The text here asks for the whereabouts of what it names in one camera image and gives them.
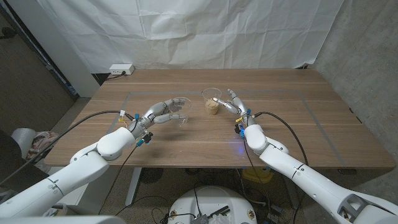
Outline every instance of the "clear plastic cup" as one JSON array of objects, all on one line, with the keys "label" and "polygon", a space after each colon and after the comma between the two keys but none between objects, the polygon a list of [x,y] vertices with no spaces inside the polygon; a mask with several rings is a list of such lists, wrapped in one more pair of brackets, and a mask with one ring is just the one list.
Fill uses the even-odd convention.
[{"label": "clear plastic cup", "polygon": [[217,88],[207,88],[206,90],[202,91],[201,95],[203,97],[203,101],[205,102],[206,112],[210,115],[217,114],[219,104],[212,99],[214,97],[220,99],[222,92]]},{"label": "clear plastic cup", "polygon": [[176,97],[174,99],[179,99],[184,101],[184,105],[170,108],[170,112],[172,114],[180,114],[185,116],[185,118],[174,120],[177,126],[182,127],[188,122],[189,113],[191,112],[193,105],[192,102],[185,97]]}]

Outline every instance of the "black cord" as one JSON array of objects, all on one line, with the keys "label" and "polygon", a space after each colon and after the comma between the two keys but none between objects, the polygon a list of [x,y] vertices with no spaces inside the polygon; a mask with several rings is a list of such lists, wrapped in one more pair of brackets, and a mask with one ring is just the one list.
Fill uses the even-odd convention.
[{"label": "black cord", "polygon": [[[307,155],[305,154],[304,148],[303,148],[303,146],[301,145],[301,142],[300,142],[299,138],[298,138],[297,135],[294,133],[293,129],[292,129],[282,118],[280,118],[280,117],[278,117],[277,115],[275,115],[275,114],[273,114],[273,113],[270,113],[270,112],[266,112],[266,111],[258,112],[258,113],[256,113],[256,114],[254,115],[254,117],[257,118],[258,116],[260,116],[260,115],[262,115],[262,114],[268,114],[268,115],[273,116],[274,118],[276,118],[276,119],[278,119],[280,122],[282,122],[282,123],[290,130],[290,132],[293,134],[294,138],[296,139],[296,141],[297,141],[297,143],[298,143],[298,146],[300,146],[301,152],[302,152],[303,157],[304,157],[304,160],[305,160],[305,165],[308,166]],[[305,193],[303,194],[302,198],[300,199],[300,201],[299,201],[299,203],[298,203],[298,206],[297,206],[296,210],[294,211],[293,224],[295,224],[297,212],[298,212],[298,210],[299,210],[299,208],[300,208],[300,206],[301,206],[301,203],[303,202],[304,197],[305,197]]]},{"label": "black cord", "polygon": [[73,128],[75,128],[76,126],[78,126],[79,124],[81,124],[82,122],[84,122],[85,120],[87,120],[88,118],[92,118],[96,115],[99,114],[105,114],[105,113],[120,113],[120,111],[100,111],[97,113],[93,113],[91,115],[88,115],[87,117],[79,120],[78,122],[76,122],[74,125],[70,126],[70,128],[68,128],[66,131],[64,131],[62,134],[58,135],[50,144],[48,144],[48,146],[44,147],[42,150],[40,150],[33,158],[29,159],[27,162],[25,162],[24,165],[20,166],[20,168],[18,168],[17,170],[15,170],[11,175],[9,175],[7,178],[5,178],[4,180],[2,180],[0,182],[0,186],[5,183],[7,180],[9,180],[11,177],[13,177],[14,175],[16,175],[19,171],[21,171],[24,167],[26,167],[29,163],[36,161],[36,159],[42,155],[45,151],[47,151],[48,149],[51,148],[51,146],[53,146],[62,136],[66,135],[66,133],[68,133],[70,130],[72,130]]},{"label": "black cord", "polygon": [[137,127],[137,123],[138,123],[138,120],[136,119],[136,123],[134,124],[134,127],[133,127],[133,129],[130,131],[130,133],[132,133],[132,131],[135,130],[135,128]]},{"label": "black cord", "polygon": [[247,114],[247,118],[246,118],[246,127],[249,127],[249,115]]},{"label": "black cord", "polygon": [[100,208],[100,210],[99,210],[99,212],[98,212],[98,214],[100,214],[101,213],[101,211],[102,211],[102,208],[104,207],[104,204],[105,204],[105,202],[106,202],[106,199],[109,197],[109,195],[110,195],[110,193],[111,193],[111,191],[112,191],[112,188],[113,188],[113,186],[114,186],[114,184],[116,183],[116,180],[118,179],[118,177],[119,177],[119,174],[120,174],[120,171],[122,170],[122,168],[123,168],[123,166],[125,165],[125,163],[127,162],[127,160],[130,158],[130,156],[131,156],[131,154],[134,152],[134,150],[136,150],[137,149],[137,147],[138,146],[135,146],[134,147],[134,149],[132,149],[132,151],[130,152],[130,155],[129,156],[127,156],[127,159],[123,162],[123,164],[122,164],[122,166],[119,168],[119,170],[118,170],[118,173],[116,174],[116,177],[114,178],[114,180],[113,180],[113,183],[112,183],[112,186],[111,186],[111,189],[109,190],[109,192],[108,192],[108,194],[106,195],[106,197],[105,197],[105,201],[104,201],[104,203],[102,204],[102,206],[101,206],[101,208]]},{"label": "black cord", "polygon": [[297,212],[299,211],[299,208],[300,208],[300,206],[301,206],[301,203],[303,202],[303,199],[304,199],[305,195],[306,195],[306,193],[304,192],[304,193],[303,193],[303,196],[301,197],[301,199],[300,199],[300,201],[299,201],[299,203],[298,203],[298,206],[297,206],[296,210],[294,211],[293,224],[296,223]]},{"label": "black cord", "polygon": [[126,74],[126,72],[125,71],[123,71],[122,72],[122,74],[120,74],[120,75],[117,75],[117,76],[115,76],[115,77],[112,77],[112,78],[107,78],[105,81],[108,81],[108,80],[111,80],[111,79],[114,79],[114,78],[119,78],[119,77],[122,77],[123,75],[125,75]]},{"label": "black cord", "polygon": [[158,198],[162,198],[162,199],[164,199],[166,202],[167,202],[167,199],[166,198],[164,198],[164,197],[162,197],[162,196],[145,196],[145,197],[142,197],[142,198],[140,198],[140,199],[137,199],[136,201],[134,201],[133,203],[131,203],[131,204],[129,204],[129,205],[127,205],[127,206],[125,206],[124,208],[122,208],[116,215],[119,215],[121,212],[123,212],[123,210],[124,209],[126,209],[126,208],[128,208],[128,207],[131,207],[131,206],[133,206],[135,203],[137,203],[137,202],[139,202],[139,201],[141,201],[142,199],[145,199],[145,198],[149,198],[149,197],[158,197]]},{"label": "black cord", "polygon": [[197,184],[197,183],[199,183],[199,182],[196,182],[196,183],[193,185],[193,191],[194,191],[194,193],[195,193],[195,198],[196,198],[196,200],[197,200],[197,205],[198,205],[199,216],[201,216],[201,211],[200,211],[200,208],[199,208],[199,202],[198,202],[197,190],[195,189],[195,186],[196,186],[196,184]]},{"label": "black cord", "polygon": [[301,142],[300,142],[299,138],[298,138],[297,135],[294,133],[293,129],[292,129],[282,118],[280,118],[280,117],[278,117],[278,116],[276,116],[276,115],[274,115],[273,113],[270,113],[270,112],[266,112],[266,111],[258,112],[258,113],[256,113],[256,114],[254,115],[254,117],[257,118],[258,116],[260,116],[260,115],[262,115],[262,114],[268,114],[268,115],[273,116],[274,118],[276,118],[276,119],[278,119],[280,122],[282,122],[282,123],[290,130],[290,132],[293,134],[294,138],[296,139],[296,141],[297,141],[297,143],[298,143],[298,146],[300,146],[301,152],[302,152],[303,157],[304,157],[304,160],[305,160],[305,165],[308,166],[307,155],[305,154],[304,148],[303,148],[303,146],[301,145]]},{"label": "black cord", "polygon": [[177,215],[169,215],[169,214],[167,214],[163,219],[161,219],[160,220],[160,223],[161,224],[166,224],[167,222],[168,222],[168,218],[170,218],[170,217],[176,217],[176,216],[181,216],[181,215],[191,215],[191,216],[193,216],[193,218],[197,218],[194,214],[192,214],[192,213],[184,213],[184,214],[177,214]]},{"label": "black cord", "polygon": [[152,215],[152,219],[154,220],[154,222],[157,224],[155,217],[154,217],[154,210],[157,209],[158,211],[160,211],[162,213],[162,216],[164,217],[164,213],[160,208],[153,208],[152,211],[150,212],[150,214]]},{"label": "black cord", "polygon": [[261,183],[262,190],[264,191],[264,193],[266,193],[266,197],[268,199],[268,210],[269,210],[269,213],[270,213],[271,212],[271,203],[269,201],[269,196],[268,196],[267,190],[264,187],[264,184],[262,183],[262,181],[261,181],[256,169],[254,168],[253,163],[251,162],[251,159],[250,159],[250,156],[249,156],[249,153],[248,153],[248,149],[246,148],[246,142],[244,140],[243,140],[243,145],[244,145],[244,150],[246,151],[246,155],[248,155],[248,159],[250,161],[251,167],[253,168],[254,172],[256,173],[257,178],[259,179],[259,181]]}]

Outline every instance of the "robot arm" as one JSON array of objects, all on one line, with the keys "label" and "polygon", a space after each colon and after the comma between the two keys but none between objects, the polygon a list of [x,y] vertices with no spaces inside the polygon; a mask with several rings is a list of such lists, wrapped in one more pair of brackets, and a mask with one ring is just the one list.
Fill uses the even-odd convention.
[{"label": "robot arm", "polygon": [[247,125],[244,136],[249,147],[271,168],[290,178],[338,223],[398,223],[397,205],[345,189],[296,160],[289,155],[289,150],[282,143],[264,134],[254,117],[249,115],[249,109],[232,90],[228,90],[228,93],[233,98],[229,103],[220,99],[213,100],[224,105],[232,113],[235,113],[235,110],[231,110],[230,106],[239,111],[236,114],[241,115],[243,123]]},{"label": "robot arm", "polygon": [[90,183],[117,159],[123,149],[135,143],[126,128],[119,128],[98,142],[80,150],[71,163],[0,205],[0,218],[41,216],[71,191]]},{"label": "robot arm", "polygon": [[43,215],[62,197],[101,176],[109,167],[108,161],[117,159],[124,149],[145,135],[146,128],[154,123],[184,118],[183,114],[168,114],[170,110],[178,111],[183,105],[184,101],[178,99],[157,103],[133,121],[129,129],[119,128],[78,151],[62,170],[0,204],[0,218]]}]

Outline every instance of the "power strip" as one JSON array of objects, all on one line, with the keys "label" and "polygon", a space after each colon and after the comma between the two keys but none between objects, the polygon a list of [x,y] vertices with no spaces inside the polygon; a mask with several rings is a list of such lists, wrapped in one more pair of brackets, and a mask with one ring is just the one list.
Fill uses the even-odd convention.
[{"label": "power strip", "polygon": [[126,72],[125,75],[131,75],[134,71],[134,66],[132,64],[113,64],[109,70],[112,75],[120,75],[122,72]]}]

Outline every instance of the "cloth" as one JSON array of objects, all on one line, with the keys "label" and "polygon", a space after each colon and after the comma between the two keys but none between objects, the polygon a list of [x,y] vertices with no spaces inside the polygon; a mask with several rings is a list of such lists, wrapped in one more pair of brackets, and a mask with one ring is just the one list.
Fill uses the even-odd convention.
[{"label": "cloth", "polygon": [[37,0],[91,73],[297,68],[313,63],[343,0]]},{"label": "cloth", "polygon": [[36,132],[36,137],[33,139],[32,147],[27,153],[26,159],[33,158],[41,149],[47,147],[56,137],[57,133],[51,131]]}]

